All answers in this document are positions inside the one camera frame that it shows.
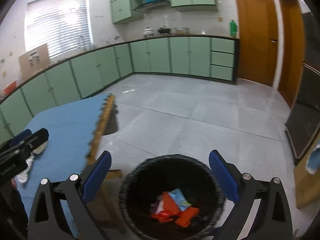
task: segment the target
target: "cardboard box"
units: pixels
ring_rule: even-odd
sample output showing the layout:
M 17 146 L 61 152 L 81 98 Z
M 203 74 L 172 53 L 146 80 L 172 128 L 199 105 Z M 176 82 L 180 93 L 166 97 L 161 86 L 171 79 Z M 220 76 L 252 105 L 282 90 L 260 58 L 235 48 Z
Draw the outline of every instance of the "cardboard box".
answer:
M 22 82 L 25 82 L 50 64 L 48 46 L 43 44 L 19 57 Z
M 305 208 L 320 198 L 320 170 L 318 170 L 315 175 L 311 175 L 305 168 L 308 156 L 313 152 L 316 145 L 319 144 L 319 141 L 320 132 L 316 135 L 306 155 L 293 170 L 296 185 L 296 205 L 298 209 Z

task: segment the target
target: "window blind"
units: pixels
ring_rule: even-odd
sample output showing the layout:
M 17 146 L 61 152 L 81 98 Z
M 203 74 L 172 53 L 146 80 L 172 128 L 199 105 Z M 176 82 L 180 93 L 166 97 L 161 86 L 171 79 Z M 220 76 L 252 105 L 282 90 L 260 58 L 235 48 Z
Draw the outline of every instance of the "window blind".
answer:
M 29 51 L 47 43 L 49 57 L 92 44 L 87 0 L 36 0 L 27 5 L 25 43 Z

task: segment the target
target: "white pot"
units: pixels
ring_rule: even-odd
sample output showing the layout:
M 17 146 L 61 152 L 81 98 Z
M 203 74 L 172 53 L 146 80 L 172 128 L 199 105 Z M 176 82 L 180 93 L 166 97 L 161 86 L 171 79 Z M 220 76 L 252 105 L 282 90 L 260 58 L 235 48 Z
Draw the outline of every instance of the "white pot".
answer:
M 155 35 L 155 30 L 147 27 L 143 30 L 143 36 L 153 36 Z

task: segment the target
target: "green bottle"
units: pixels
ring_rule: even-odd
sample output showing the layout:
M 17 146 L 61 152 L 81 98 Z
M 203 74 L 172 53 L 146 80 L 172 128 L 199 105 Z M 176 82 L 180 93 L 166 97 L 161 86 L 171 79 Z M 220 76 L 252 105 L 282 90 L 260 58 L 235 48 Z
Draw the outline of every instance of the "green bottle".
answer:
M 237 37 L 237 24 L 234 20 L 231 20 L 230 22 L 230 36 L 231 37 Z

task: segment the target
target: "brown door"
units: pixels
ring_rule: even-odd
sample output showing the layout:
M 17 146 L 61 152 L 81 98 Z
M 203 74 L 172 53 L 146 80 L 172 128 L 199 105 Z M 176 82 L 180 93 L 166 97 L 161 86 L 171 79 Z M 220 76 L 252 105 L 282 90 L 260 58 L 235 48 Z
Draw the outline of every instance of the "brown door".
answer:
M 295 101 L 302 75 L 305 36 L 298 0 L 280 0 L 284 26 L 284 55 L 279 92 L 289 106 Z
M 237 0 L 240 25 L 239 78 L 272 86 L 278 51 L 273 0 Z

